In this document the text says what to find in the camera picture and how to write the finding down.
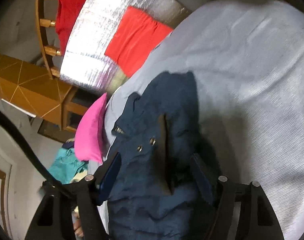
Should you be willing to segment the navy blue zip jacket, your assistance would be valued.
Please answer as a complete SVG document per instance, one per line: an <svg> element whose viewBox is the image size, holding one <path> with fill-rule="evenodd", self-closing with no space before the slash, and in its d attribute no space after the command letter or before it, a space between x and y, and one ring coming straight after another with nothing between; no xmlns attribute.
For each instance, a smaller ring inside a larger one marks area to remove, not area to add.
<svg viewBox="0 0 304 240"><path fill-rule="evenodd" d="M112 134L121 167L107 201L110 235L204 237L220 167L200 133L194 75L164 72L132 93Z"/></svg>

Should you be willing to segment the teal garment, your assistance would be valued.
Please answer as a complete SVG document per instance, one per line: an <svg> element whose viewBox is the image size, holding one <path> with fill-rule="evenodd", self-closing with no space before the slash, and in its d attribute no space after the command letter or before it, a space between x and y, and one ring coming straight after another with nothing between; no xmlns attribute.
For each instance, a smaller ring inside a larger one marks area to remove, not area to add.
<svg viewBox="0 0 304 240"><path fill-rule="evenodd" d="M54 162L47 170L56 180L62 184L68 184L78 173L87 171L87 169L88 162L77 159L74 148L60 148Z"/></svg>

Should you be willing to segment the pink pillow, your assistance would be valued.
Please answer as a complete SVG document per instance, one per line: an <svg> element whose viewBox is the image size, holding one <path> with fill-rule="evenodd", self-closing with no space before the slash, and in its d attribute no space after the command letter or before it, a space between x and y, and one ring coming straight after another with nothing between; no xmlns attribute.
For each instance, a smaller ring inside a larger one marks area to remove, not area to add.
<svg viewBox="0 0 304 240"><path fill-rule="evenodd" d="M98 98L82 117L75 134L74 152L80 161L103 163L103 125L107 93Z"/></svg>

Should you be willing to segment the silver foil insulation panel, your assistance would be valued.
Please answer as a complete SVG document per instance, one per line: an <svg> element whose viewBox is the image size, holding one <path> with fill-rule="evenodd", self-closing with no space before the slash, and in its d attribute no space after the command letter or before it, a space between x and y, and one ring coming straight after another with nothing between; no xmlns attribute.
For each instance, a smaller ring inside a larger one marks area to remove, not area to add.
<svg viewBox="0 0 304 240"><path fill-rule="evenodd" d="M172 28L191 11L176 0L86 0L68 39L60 79L94 94L113 94L127 78L105 56L127 7L143 10Z"/></svg>

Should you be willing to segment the grey bed sheet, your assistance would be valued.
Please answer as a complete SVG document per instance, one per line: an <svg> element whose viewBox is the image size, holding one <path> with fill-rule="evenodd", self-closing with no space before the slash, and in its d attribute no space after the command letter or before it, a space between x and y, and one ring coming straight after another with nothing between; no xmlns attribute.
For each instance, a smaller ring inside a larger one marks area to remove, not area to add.
<svg viewBox="0 0 304 240"><path fill-rule="evenodd" d="M181 22L108 104L161 72L195 75L202 134L233 180L259 181L285 239L304 234L304 13L282 0L215 0Z"/></svg>

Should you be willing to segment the wooden stair railing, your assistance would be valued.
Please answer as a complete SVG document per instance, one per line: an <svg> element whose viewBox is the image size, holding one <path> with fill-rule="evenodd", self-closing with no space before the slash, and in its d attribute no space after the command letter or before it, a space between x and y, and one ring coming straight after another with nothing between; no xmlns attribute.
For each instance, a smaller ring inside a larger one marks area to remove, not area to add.
<svg viewBox="0 0 304 240"><path fill-rule="evenodd" d="M53 57L62 57L62 52L60 48L49 44L46 30L54 29L56 27L56 21L45 18L44 1L48 0L35 0L36 29L45 68L49 78L53 79L54 77L60 77L60 71L54 65Z"/></svg>

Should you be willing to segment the red-orange pillow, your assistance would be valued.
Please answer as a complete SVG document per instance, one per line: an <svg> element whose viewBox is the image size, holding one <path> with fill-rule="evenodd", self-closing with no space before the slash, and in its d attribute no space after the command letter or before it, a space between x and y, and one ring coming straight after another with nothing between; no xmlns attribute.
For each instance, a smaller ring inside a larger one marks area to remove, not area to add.
<svg viewBox="0 0 304 240"><path fill-rule="evenodd" d="M105 55L112 59L127 77L145 63L149 54L173 31L135 7L127 7Z"/></svg>

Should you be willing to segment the red blanket on railing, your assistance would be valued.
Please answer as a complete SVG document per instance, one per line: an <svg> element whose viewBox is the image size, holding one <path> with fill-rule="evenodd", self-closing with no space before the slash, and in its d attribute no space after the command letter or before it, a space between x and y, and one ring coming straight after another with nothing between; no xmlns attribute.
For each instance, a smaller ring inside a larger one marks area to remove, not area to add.
<svg viewBox="0 0 304 240"><path fill-rule="evenodd" d="M64 55L68 39L86 0L58 0L55 31L59 36L60 50Z"/></svg>

